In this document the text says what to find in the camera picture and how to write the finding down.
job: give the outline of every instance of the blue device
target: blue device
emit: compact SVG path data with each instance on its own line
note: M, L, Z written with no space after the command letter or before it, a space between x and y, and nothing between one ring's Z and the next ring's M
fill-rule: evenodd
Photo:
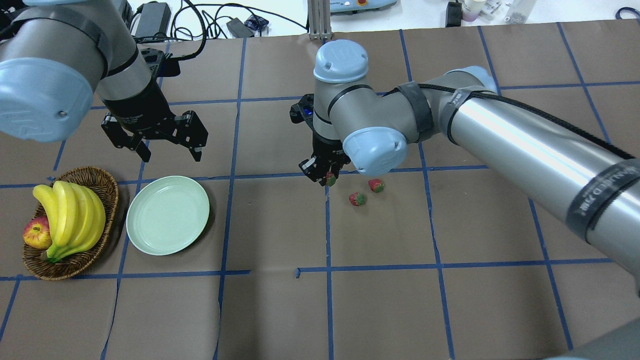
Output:
M397 0L341 0L329 3L332 13L358 13L367 10L384 10L397 3Z

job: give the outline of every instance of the fruit basket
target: fruit basket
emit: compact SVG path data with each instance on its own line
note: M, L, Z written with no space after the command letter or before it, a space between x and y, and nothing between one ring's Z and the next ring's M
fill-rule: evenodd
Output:
M22 262L35 277L42 280L63 280L85 271L106 248L111 227L118 207L118 184L113 176L97 167L79 167L65 172L57 180L67 181L86 186L98 195L104 205L106 222L100 240L91 249L69 255L60 262L52 264L41 258L46 250L33 248L26 243L22 246ZM33 218L45 215L41 203Z

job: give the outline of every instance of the plate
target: plate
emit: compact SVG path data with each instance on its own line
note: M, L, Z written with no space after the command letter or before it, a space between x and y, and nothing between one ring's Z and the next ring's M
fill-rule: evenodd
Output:
M127 234L138 250L169 255L193 243L209 219L209 197L195 180L167 176L146 185L127 214Z

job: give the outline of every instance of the apple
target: apple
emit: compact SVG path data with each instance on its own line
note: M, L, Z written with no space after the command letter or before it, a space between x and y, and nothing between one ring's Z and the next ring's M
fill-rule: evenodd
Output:
M22 238L27 245L36 249L48 249L51 246L49 219L47 217L37 217L30 221L24 228Z

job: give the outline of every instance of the white bottle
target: white bottle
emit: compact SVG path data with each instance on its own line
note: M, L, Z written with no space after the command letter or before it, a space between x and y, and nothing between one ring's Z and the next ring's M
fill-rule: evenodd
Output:
M472 22L478 18L486 0L464 0L462 2L462 19Z

